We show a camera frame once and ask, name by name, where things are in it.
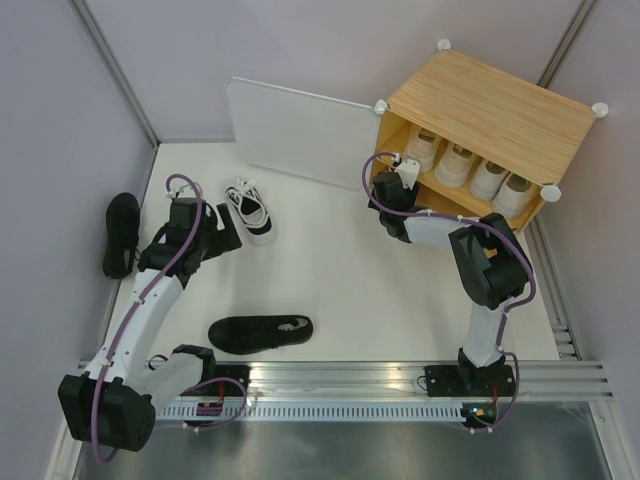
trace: cable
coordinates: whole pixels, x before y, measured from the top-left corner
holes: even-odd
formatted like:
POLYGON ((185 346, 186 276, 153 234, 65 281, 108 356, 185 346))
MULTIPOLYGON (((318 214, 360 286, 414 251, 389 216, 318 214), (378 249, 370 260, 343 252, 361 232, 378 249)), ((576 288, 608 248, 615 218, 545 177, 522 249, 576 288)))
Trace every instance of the cable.
POLYGON ((154 367, 154 366, 151 364, 151 362, 153 362, 153 359, 154 359, 154 358, 161 358, 161 359, 162 359, 163 361, 165 361, 165 362, 168 362, 168 361, 169 361, 169 359, 168 359, 165 355, 162 355, 161 353, 156 353, 153 357, 151 357, 151 358, 149 359, 149 370, 151 370, 152 372, 156 369, 156 367, 154 367))
POLYGON ((427 389, 427 387, 426 387, 426 386, 425 386, 425 387, 423 387, 422 385, 420 385, 420 379, 421 379, 421 378, 424 378, 424 383, 425 383, 425 385, 426 385, 426 383, 427 383, 427 377, 426 377, 425 375, 420 375, 418 378, 416 378, 416 384, 417 384, 421 389, 423 389, 425 392, 428 392, 429 390, 427 389))
POLYGON ((492 427, 493 428, 493 426, 495 425, 495 423, 485 422, 478 415, 474 415, 473 418, 474 418, 474 420, 476 420, 477 422, 481 423, 482 425, 484 425, 486 427, 492 427))
POLYGON ((498 387, 491 385, 491 389, 493 390, 493 398, 491 399, 491 405, 489 408, 495 407, 498 404, 498 399, 500 398, 500 395, 498 394, 498 387))
MULTIPOLYGON (((245 388, 245 386, 242 383, 240 383, 235 378, 231 378, 231 377, 217 377, 217 378, 212 378, 210 380, 205 380, 204 382, 200 382, 199 384, 194 385, 193 387, 187 388, 180 395, 184 395, 185 393, 188 393, 188 392, 190 392, 192 390, 196 390, 196 389, 202 388, 202 387, 204 387, 206 385, 211 385, 212 383, 218 383, 218 382, 228 382, 228 383, 232 383, 236 387, 238 387, 240 389, 240 392, 242 393, 242 405, 240 406, 238 411, 232 417, 230 417, 228 420, 225 420, 224 422, 220 422, 220 423, 213 423, 211 425, 207 424, 207 425, 203 425, 203 426, 200 426, 200 427, 196 427, 197 428, 196 432, 208 432, 210 430, 218 430, 218 429, 220 429, 222 427, 226 427, 230 423, 235 422, 244 413, 245 409, 247 408, 247 404, 249 403, 249 394, 247 393, 247 389, 245 388)), ((180 424, 176 424, 174 426, 182 428, 182 426, 180 424)))
POLYGON ((207 403, 206 406, 199 406, 197 408, 197 413, 201 413, 203 415, 206 415, 207 413, 213 413, 216 416, 222 413, 222 409, 224 407, 224 382, 220 382, 220 385, 218 386, 218 397, 218 401, 213 405, 209 405, 209 403, 207 403))
POLYGON ((493 228, 493 227, 491 227, 489 225, 477 222, 477 221, 472 220, 470 218, 466 218, 466 217, 462 217, 462 216, 449 215, 449 214, 446 214, 446 213, 438 213, 438 212, 411 212, 411 213, 409 213, 409 212, 402 212, 400 210, 393 210, 391 208, 385 207, 369 191, 369 182, 367 181, 367 169, 368 169, 369 165, 371 165, 376 158, 380 158, 380 157, 384 157, 384 156, 395 157, 396 154, 392 153, 392 152, 377 152, 377 153, 374 153, 371 157, 369 157, 369 159, 366 162, 364 162, 364 165, 362 167, 362 188, 364 189, 365 193, 369 197, 369 200, 371 201, 371 203, 373 203, 381 211, 389 213, 391 215, 396 215, 396 216, 399 216, 399 217, 407 217, 407 218, 412 218, 412 217, 444 218, 444 219, 447 219, 447 220, 452 220, 454 222, 462 223, 464 225, 473 225, 475 227, 479 227, 479 228, 485 230, 486 232, 489 232, 490 234, 492 234, 495 237, 497 237, 498 240, 500 240, 503 243, 503 245, 505 247, 507 247, 507 249, 509 251, 511 251, 511 253, 518 259, 518 261, 520 262, 520 265, 522 265, 522 268, 524 269, 524 271, 527 274, 527 279, 529 281, 529 295, 527 295, 527 297, 523 298, 522 300, 518 300, 517 302, 510 303, 510 304, 508 304, 508 305, 506 305, 504 307, 504 310, 502 311, 502 318, 500 319, 500 328, 498 330, 498 335, 497 335, 497 338, 496 338, 496 348, 498 349, 498 351, 500 351, 502 354, 504 354, 504 355, 506 355, 508 357, 511 357, 513 359, 514 368, 515 368, 515 384, 516 384, 515 385, 515 390, 514 390, 514 393, 513 393, 513 397, 511 397, 511 401, 509 402, 509 406, 507 407, 507 410, 504 412, 504 415, 502 415, 501 418, 496 420, 496 422, 493 424, 492 427, 477 428, 477 429, 472 430, 473 433, 475 433, 475 432, 491 432, 491 431, 493 431, 493 428, 501 425, 504 422, 504 420, 506 420, 506 418, 511 414, 511 408, 513 407, 513 404, 515 403, 515 401, 516 401, 516 399, 518 397, 518 392, 520 390, 520 365, 518 363, 518 357, 513 352, 506 352, 506 351, 502 350, 502 337, 504 335, 504 328, 505 328, 506 323, 507 323, 507 314, 511 310, 513 310, 514 308, 529 303, 536 296, 537 288, 536 288, 536 280, 535 280, 535 277, 533 276, 533 270, 531 269, 531 265, 529 265, 529 262, 527 261, 525 256, 520 252, 520 250, 518 250, 518 247, 516 247, 502 232, 496 230, 495 228, 493 228))
MULTIPOLYGON (((195 193, 196 218, 194 219, 193 226, 191 227, 191 231, 189 232, 189 235, 187 236, 187 239, 184 241, 184 244, 182 245, 182 247, 180 247, 180 250, 176 252, 173 258, 169 260, 169 262, 165 265, 165 267, 160 272, 158 272, 158 274, 153 278, 153 280, 151 280, 151 282, 149 282, 149 284, 145 287, 145 289, 140 294, 139 298, 141 302, 144 302, 144 299, 147 297, 147 295, 149 295, 151 290, 153 290, 153 287, 156 286, 156 284, 165 276, 165 274, 169 271, 169 269, 171 269, 171 267, 173 267, 175 263, 180 259, 180 257, 184 254, 184 252, 187 250, 187 248, 191 244, 193 238, 195 237, 196 232, 198 230, 198 226, 200 225, 200 218, 202 217, 201 190, 196 186, 197 184, 193 182, 186 175, 182 175, 181 173, 174 173, 173 175, 170 175, 167 178, 167 181, 165 184, 165 188, 167 189, 168 192, 171 191, 171 182, 175 179, 181 179, 187 182, 187 184, 192 188, 193 192, 195 193)), ((107 351, 106 360, 109 363, 109 365, 103 365, 102 368, 100 369, 100 373, 98 374, 98 380, 96 381, 96 386, 93 390, 93 400, 91 402, 91 420, 90 420, 91 421, 91 447, 93 450, 93 456, 99 465, 108 464, 111 460, 113 460, 113 457, 115 457, 116 453, 118 452, 118 449, 114 448, 107 458, 103 458, 102 454, 100 453, 100 445, 98 443, 98 405, 100 404, 100 394, 102 393, 102 386, 104 384, 104 379, 107 375, 107 370, 109 369, 113 356, 116 353, 116 348, 118 347, 118 344, 120 343, 120 340, 122 339, 124 331, 129 325, 129 322, 133 318, 133 315, 136 313, 136 310, 140 305, 141 303, 134 302, 133 305, 131 305, 131 307, 129 308, 129 311, 127 311, 124 318, 122 319, 122 322, 120 323, 120 326, 118 327, 118 330, 116 331, 116 334, 113 337, 113 342, 111 342, 111 346, 107 351)))

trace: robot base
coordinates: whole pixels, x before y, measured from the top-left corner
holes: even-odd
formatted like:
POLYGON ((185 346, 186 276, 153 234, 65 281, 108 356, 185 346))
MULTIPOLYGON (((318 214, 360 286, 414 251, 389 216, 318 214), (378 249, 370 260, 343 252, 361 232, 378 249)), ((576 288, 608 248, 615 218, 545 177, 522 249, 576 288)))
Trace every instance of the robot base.
POLYGON ((504 356, 487 367, 476 367, 458 352, 458 365, 427 365, 424 376, 429 397, 493 397, 494 387, 500 397, 512 397, 515 379, 504 356))

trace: white sneaker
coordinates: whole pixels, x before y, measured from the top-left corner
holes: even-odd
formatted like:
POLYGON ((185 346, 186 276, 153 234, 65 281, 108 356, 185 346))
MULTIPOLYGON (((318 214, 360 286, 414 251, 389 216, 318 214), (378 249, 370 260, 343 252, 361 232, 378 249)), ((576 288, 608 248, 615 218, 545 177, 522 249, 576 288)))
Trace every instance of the white sneaker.
POLYGON ((254 180, 238 178, 235 185, 226 190, 227 198, 242 220, 249 240, 254 245, 264 245, 275 238, 275 229, 271 217, 256 190, 254 180))

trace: white floor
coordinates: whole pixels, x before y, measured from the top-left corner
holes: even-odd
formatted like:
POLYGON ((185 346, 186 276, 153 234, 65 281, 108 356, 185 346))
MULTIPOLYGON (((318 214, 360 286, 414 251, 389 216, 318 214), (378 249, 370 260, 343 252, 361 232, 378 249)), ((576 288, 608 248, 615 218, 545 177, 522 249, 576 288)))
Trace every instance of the white floor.
MULTIPOLYGON (((165 320, 151 354, 181 343, 211 346, 207 330, 231 315, 308 315, 315 327, 303 345, 220 360, 454 360, 471 303, 450 251, 390 238, 367 209, 363 192, 255 168, 234 144, 163 144, 142 210, 140 249, 168 220, 165 180, 184 173, 211 204, 237 176, 255 178, 278 238, 205 262, 165 320)), ((524 244, 524 236, 519 240, 524 244)), ((122 282, 113 324, 132 290, 122 282)), ((542 298, 513 311, 504 346, 523 360, 558 359, 542 298)))

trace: white shoe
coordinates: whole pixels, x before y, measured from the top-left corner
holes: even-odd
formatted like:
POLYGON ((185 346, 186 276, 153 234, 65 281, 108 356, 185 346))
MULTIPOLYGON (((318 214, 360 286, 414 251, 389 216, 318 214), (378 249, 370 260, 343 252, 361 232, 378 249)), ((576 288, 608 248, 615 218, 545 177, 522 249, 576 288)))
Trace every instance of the white shoe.
POLYGON ((276 237, 271 217, 254 180, 238 178, 235 185, 227 188, 226 194, 247 229, 251 243, 265 245, 276 237))
POLYGON ((493 210, 504 218, 516 218, 529 206, 537 191, 538 187, 529 180, 510 173, 493 199, 493 210))

